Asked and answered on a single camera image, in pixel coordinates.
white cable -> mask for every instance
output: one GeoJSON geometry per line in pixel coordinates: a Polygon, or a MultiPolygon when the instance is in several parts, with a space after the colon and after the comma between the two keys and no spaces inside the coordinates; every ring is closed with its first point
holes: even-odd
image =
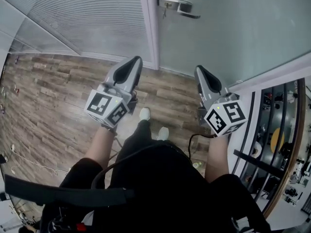
{"type": "Polygon", "coordinates": [[[32,164],[35,164],[35,165],[37,165],[37,166],[45,167],[45,168],[47,168],[47,169],[53,170],[55,176],[57,176],[57,171],[64,172],[64,173],[66,173],[66,174],[68,173],[67,171],[60,170],[60,169],[54,169],[54,168],[51,168],[51,167],[48,167],[48,166],[43,166],[43,165],[40,165],[40,164],[38,164],[38,163],[35,163],[35,162],[32,162],[32,161],[26,159],[25,157],[23,157],[23,156],[19,155],[18,153],[14,152],[14,150],[15,150],[14,144],[12,144],[11,150],[12,150],[12,152],[13,152],[14,154],[16,154],[17,156],[19,156],[19,165],[18,165],[18,166],[13,166],[13,167],[16,167],[16,168],[19,167],[20,164],[21,164],[21,158],[23,158],[24,160],[26,160],[26,161],[28,161],[28,162],[30,162],[30,163],[32,163],[32,164]]]}
{"type": "Polygon", "coordinates": [[[20,167],[20,165],[21,165],[21,158],[19,157],[19,165],[11,167],[11,172],[15,174],[15,171],[13,171],[12,169],[13,168],[18,168],[18,167],[20,167]]]}
{"type": "MultiPolygon", "coordinates": [[[[116,137],[115,137],[114,139],[117,141],[118,145],[122,148],[122,144],[120,143],[120,141],[119,141],[116,137]]],[[[30,162],[30,163],[32,163],[32,164],[37,165],[37,166],[45,167],[45,168],[47,168],[47,169],[53,170],[55,176],[57,176],[57,172],[58,172],[58,171],[59,171],[59,172],[64,172],[64,173],[68,174],[67,171],[60,170],[60,169],[54,169],[54,168],[51,168],[51,167],[48,167],[48,166],[43,166],[43,165],[40,165],[40,164],[38,164],[38,163],[35,163],[35,162],[32,162],[32,161],[26,159],[25,157],[23,157],[23,156],[19,155],[18,153],[14,152],[14,151],[15,151],[15,145],[14,145],[14,144],[11,145],[11,151],[19,157],[19,165],[18,165],[18,166],[13,166],[13,167],[11,167],[11,172],[14,173],[14,174],[15,174],[15,172],[12,170],[12,168],[18,168],[18,167],[20,167],[20,165],[21,165],[21,158],[23,158],[25,161],[28,161],[28,162],[30,162]]]]}

black pants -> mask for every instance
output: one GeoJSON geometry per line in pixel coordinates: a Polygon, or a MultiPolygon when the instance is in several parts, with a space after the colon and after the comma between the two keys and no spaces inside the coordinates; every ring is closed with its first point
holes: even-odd
{"type": "MultiPolygon", "coordinates": [[[[126,156],[138,151],[151,144],[158,143],[157,140],[151,138],[150,122],[142,120],[137,125],[135,132],[126,139],[122,149],[120,150],[117,160],[121,160],[126,156]]],[[[165,141],[163,144],[172,144],[169,141],[165,141]]],[[[82,158],[78,161],[69,171],[60,187],[74,188],[74,189],[90,189],[92,181],[102,171],[102,167],[95,161],[82,158]]],[[[113,176],[118,173],[118,166],[113,170],[113,176]]],[[[82,221],[84,216],[89,212],[89,210],[79,209],[79,213],[75,213],[77,221],[82,221]]],[[[46,205],[43,210],[43,215],[41,218],[41,229],[42,232],[46,231],[47,224],[59,214],[59,208],[54,205],[46,205]]]]}
{"type": "MultiPolygon", "coordinates": [[[[120,150],[116,161],[119,161],[146,146],[155,145],[158,143],[159,141],[153,140],[151,138],[150,122],[147,120],[142,120],[138,123],[135,132],[124,142],[124,145],[120,150]]],[[[163,141],[163,144],[173,145],[175,149],[184,154],[182,150],[179,150],[170,141],[163,141]]],[[[93,179],[101,170],[102,167],[97,162],[88,158],[83,158],[71,168],[60,187],[77,189],[91,188],[93,179]]],[[[114,168],[111,179],[113,179],[117,173],[118,166],[114,168]]]]}

white door frame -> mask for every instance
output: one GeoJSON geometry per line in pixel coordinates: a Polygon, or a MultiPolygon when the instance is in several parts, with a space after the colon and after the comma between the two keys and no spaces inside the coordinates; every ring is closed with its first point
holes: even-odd
{"type": "Polygon", "coordinates": [[[311,52],[270,71],[230,87],[234,93],[253,92],[288,83],[311,75],[311,52]]]}
{"type": "Polygon", "coordinates": [[[153,69],[159,70],[159,36],[158,36],[158,20],[157,20],[157,1],[156,0],[140,0],[142,12],[144,15],[148,45],[153,63],[153,69]]]}

person's hand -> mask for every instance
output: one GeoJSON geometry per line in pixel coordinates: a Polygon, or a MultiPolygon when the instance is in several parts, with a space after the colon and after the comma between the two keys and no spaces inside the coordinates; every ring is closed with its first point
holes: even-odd
{"type": "Polygon", "coordinates": [[[36,229],[33,226],[30,226],[29,224],[25,224],[25,227],[32,232],[36,232],[36,229]]]}

door handle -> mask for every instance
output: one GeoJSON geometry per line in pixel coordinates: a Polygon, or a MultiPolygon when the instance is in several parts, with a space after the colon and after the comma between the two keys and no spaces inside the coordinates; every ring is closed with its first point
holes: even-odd
{"type": "Polygon", "coordinates": [[[189,18],[192,18],[192,19],[199,19],[201,16],[195,16],[191,13],[187,13],[185,11],[182,11],[181,10],[182,8],[182,4],[180,3],[178,8],[177,8],[177,13],[179,13],[180,15],[184,16],[184,17],[189,17],[189,18]]]}
{"type": "Polygon", "coordinates": [[[164,15],[166,10],[175,10],[181,16],[198,19],[201,16],[191,14],[192,3],[185,0],[157,0],[159,7],[163,8],[164,15]]]}

